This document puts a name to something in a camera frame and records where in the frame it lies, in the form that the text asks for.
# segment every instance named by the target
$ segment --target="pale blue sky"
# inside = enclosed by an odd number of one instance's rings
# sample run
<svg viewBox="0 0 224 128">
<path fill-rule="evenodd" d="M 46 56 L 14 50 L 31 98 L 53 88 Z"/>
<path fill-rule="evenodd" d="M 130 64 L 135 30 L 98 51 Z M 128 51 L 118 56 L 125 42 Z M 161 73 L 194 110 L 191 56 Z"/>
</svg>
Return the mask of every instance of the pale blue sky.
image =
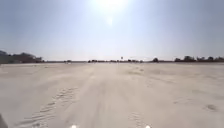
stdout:
<svg viewBox="0 0 224 128">
<path fill-rule="evenodd" d="M 46 60 L 224 56 L 222 0 L 102 1 L 0 0 L 0 49 Z"/>
</svg>

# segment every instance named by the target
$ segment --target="white sand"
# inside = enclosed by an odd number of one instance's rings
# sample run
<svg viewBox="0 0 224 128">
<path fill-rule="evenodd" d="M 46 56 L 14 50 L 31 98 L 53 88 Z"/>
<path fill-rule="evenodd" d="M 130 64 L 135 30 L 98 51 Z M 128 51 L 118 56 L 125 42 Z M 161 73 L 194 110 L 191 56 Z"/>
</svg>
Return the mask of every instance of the white sand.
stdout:
<svg viewBox="0 0 224 128">
<path fill-rule="evenodd" d="M 0 102 L 9 128 L 224 128 L 224 65 L 2 65 Z"/>
</svg>

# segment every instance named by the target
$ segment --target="distant treeline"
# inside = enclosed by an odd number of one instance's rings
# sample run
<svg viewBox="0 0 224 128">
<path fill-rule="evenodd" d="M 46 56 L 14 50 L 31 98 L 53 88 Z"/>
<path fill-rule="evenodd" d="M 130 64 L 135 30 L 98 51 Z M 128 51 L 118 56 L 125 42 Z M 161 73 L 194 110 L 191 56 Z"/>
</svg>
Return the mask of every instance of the distant treeline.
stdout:
<svg viewBox="0 0 224 128">
<path fill-rule="evenodd" d="M 158 58 L 154 58 L 152 61 L 143 61 L 143 60 L 89 60 L 88 63 L 171 63 L 171 62 L 224 62 L 223 57 L 208 57 L 207 59 L 205 57 L 197 57 L 196 59 L 191 56 L 185 56 L 183 59 L 176 58 L 174 61 L 166 61 L 166 60 L 159 60 Z"/>
<path fill-rule="evenodd" d="M 36 57 L 29 53 L 21 54 L 8 54 L 7 52 L 0 51 L 0 64 L 13 64 L 13 63 L 42 63 L 44 62 L 41 57 Z"/>
<path fill-rule="evenodd" d="M 208 57 L 207 59 L 205 57 L 191 57 L 191 56 L 185 56 L 184 59 L 176 58 L 174 62 L 224 62 L 223 57 Z"/>
<path fill-rule="evenodd" d="M 13 63 L 83 63 L 85 61 L 44 61 L 41 57 L 36 57 L 29 53 L 20 53 L 20 54 L 8 54 L 7 52 L 0 50 L 0 64 L 13 64 Z M 159 60 L 158 58 L 154 58 L 151 61 L 143 61 L 136 59 L 128 59 L 128 60 L 89 60 L 88 63 L 171 63 L 171 62 L 224 62 L 224 57 L 191 57 L 185 56 L 183 59 L 176 58 L 173 61 Z"/>
</svg>

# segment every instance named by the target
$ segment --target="tire track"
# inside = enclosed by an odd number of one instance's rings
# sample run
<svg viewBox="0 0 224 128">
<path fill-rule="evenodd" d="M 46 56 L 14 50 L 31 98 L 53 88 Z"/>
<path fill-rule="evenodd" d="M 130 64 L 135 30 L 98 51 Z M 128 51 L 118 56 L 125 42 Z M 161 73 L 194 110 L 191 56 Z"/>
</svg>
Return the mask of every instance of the tire track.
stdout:
<svg viewBox="0 0 224 128">
<path fill-rule="evenodd" d="M 129 128 L 144 128 L 145 123 L 143 122 L 142 116 L 138 112 L 132 112 L 129 118 L 132 121 L 132 126 Z"/>
<path fill-rule="evenodd" d="M 74 102 L 75 92 L 76 88 L 61 90 L 52 97 L 52 101 L 44 105 L 38 112 L 15 124 L 15 128 L 48 128 L 49 121 Z"/>
</svg>

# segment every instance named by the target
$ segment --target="sandy ground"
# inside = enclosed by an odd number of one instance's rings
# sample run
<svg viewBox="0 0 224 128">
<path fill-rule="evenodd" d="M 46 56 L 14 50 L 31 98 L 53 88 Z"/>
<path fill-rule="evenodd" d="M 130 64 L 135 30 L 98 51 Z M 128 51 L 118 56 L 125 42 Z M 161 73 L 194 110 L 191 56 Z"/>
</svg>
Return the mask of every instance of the sandy ground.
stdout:
<svg viewBox="0 0 224 128">
<path fill-rule="evenodd" d="M 224 65 L 2 65 L 0 113 L 9 128 L 224 128 Z"/>
</svg>

